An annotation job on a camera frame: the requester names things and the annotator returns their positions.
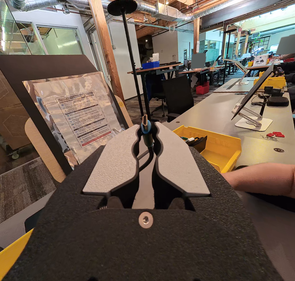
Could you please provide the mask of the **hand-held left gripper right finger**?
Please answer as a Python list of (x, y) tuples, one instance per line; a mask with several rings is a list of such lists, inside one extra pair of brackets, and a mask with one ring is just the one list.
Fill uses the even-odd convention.
[(208, 197), (190, 147), (159, 122), (154, 123), (154, 197), (156, 202), (171, 202), (175, 197)]

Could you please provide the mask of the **yellow plastic bin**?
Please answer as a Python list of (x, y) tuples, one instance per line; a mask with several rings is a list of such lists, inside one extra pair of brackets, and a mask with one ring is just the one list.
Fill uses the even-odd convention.
[(206, 148), (200, 154), (220, 173), (230, 172), (241, 155), (239, 138), (184, 125), (173, 132), (184, 138), (207, 136)]
[(24, 250), (33, 230), (31, 229), (0, 252), (0, 280), (4, 278)]
[(284, 76), (268, 77), (258, 90), (264, 90), (265, 87), (283, 89), (285, 86), (286, 80)]

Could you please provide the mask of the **person's right forearm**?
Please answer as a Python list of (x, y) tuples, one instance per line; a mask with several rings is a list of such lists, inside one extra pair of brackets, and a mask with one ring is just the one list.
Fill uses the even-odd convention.
[(222, 176), (237, 191), (295, 198), (295, 165), (262, 163)]

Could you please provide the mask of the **black bin divider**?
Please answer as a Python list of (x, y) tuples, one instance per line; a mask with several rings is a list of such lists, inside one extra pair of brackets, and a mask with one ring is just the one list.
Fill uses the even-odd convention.
[(195, 140), (194, 148), (201, 153), (206, 148), (207, 136), (200, 137), (199, 139)]

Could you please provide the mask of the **black office chair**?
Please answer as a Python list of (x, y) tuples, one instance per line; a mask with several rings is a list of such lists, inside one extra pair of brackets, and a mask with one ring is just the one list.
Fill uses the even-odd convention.
[(161, 81), (168, 107), (167, 122), (171, 122), (194, 106), (191, 85), (187, 76)]

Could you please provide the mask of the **red bag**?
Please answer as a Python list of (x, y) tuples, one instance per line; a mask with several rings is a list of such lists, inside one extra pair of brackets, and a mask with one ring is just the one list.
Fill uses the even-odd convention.
[(196, 87), (196, 95), (204, 95), (209, 92), (209, 81), (205, 81), (202, 85)]

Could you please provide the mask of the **laminated instruction sheet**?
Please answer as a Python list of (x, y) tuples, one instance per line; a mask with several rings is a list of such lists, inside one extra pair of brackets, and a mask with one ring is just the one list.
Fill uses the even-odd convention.
[(102, 72), (23, 85), (72, 169), (128, 127)]

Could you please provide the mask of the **black tablet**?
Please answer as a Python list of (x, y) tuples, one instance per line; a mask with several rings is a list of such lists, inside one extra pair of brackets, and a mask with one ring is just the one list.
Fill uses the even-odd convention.
[(231, 120), (237, 116), (240, 111), (244, 108), (245, 104), (251, 99), (251, 97), (257, 92), (257, 90), (261, 87), (261, 85), (265, 82), (265, 80), (273, 73), (274, 64), (271, 64), (268, 69), (263, 73), (263, 75), (258, 79), (256, 84), (251, 88), (248, 94), (242, 99), (240, 104), (236, 104), (235, 108), (232, 110), (234, 116)]

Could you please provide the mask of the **black wrist rest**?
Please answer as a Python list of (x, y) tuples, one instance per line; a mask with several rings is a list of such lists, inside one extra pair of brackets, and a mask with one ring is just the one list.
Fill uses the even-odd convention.
[(286, 107), (289, 105), (289, 100), (286, 97), (270, 97), (267, 100), (267, 106)]

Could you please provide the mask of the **curved white stand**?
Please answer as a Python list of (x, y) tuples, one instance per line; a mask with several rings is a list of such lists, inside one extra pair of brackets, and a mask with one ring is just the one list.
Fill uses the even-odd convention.
[(239, 61), (236, 60), (230, 60), (230, 59), (223, 59), (223, 61), (228, 64), (228, 63), (233, 63), (236, 67), (238, 67), (241, 71), (243, 71), (244, 75), (242, 76), (242, 78), (236, 82), (235, 85), (244, 85), (244, 84), (248, 84), (248, 81), (244, 81), (244, 77), (246, 76), (246, 74), (249, 72), (249, 70), (244, 67)]

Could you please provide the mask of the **black desk device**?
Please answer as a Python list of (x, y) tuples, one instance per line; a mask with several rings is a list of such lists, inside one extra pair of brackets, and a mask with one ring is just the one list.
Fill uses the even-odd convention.
[(271, 97), (281, 97), (283, 95), (281, 88), (274, 88), (272, 86), (265, 86), (264, 93)]

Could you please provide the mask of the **dark sign board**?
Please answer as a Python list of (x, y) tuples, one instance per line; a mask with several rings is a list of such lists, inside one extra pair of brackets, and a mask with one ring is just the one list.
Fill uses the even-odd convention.
[(48, 169), (50, 167), (45, 159), (51, 159), (51, 156), (54, 157), (53, 162), (56, 163), (54, 165), (55, 172), (53, 170), (50, 170), (50, 172), (55, 180), (62, 182), (72, 172), (72, 167), (22, 82), (87, 74), (97, 72), (97, 69), (86, 55), (1, 55), (0, 68), (26, 109), (36, 130), (39, 131), (47, 144), (49, 154), (41, 153), (36, 144), (37, 140), (28, 135), (31, 143)]

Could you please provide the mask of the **white printed box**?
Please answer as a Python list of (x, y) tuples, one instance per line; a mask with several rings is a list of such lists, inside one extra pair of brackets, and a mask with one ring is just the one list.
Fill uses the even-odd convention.
[(258, 55), (254, 57), (252, 67), (265, 66), (269, 63), (268, 54)]

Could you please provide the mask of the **silver ceiling ducts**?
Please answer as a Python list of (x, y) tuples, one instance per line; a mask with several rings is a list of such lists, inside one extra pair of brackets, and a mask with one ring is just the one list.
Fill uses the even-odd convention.
[[(28, 12), (33, 10), (38, 10), (42, 8), (56, 6), (58, 4), (66, 4), (75, 7), (78, 10), (90, 11), (90, 5), (88, 0), (8, 0), (10, 5), (21, 11)], [(214, 12), (223, 10), (230, 6), (237, 5), (238, 3), (245, 2), (246, 0), (220, 0), (212, 3), (209, 6), (195, 7), (188, 13), (182, 13), (178, 9), (170, 7), (168, 5), (157, 2), (156, 4), (151, 4), (143, 0), (135, 0), (137, 3), (136, 11), (146, 12), (152, 15), (152, 17), (159, 18), (166, 21), (175, 22), (190, 22), (197, 18), (207, 16)], [(107, 6), (111, 2), (110, 0), (101, 0), (102, 6), (107, 10)]]

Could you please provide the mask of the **wooden support post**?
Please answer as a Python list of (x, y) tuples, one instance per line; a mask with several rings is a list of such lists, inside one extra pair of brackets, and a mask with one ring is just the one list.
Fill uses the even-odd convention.
[(125, 104), (102, 2), (101, 0), (88, 1), (92, 12), (92, 16), (94, 18), (94, 24), (101, 41), (101, 46), (104, 52), (105, 62), (110, 75), (110, 83), (113, 92)]

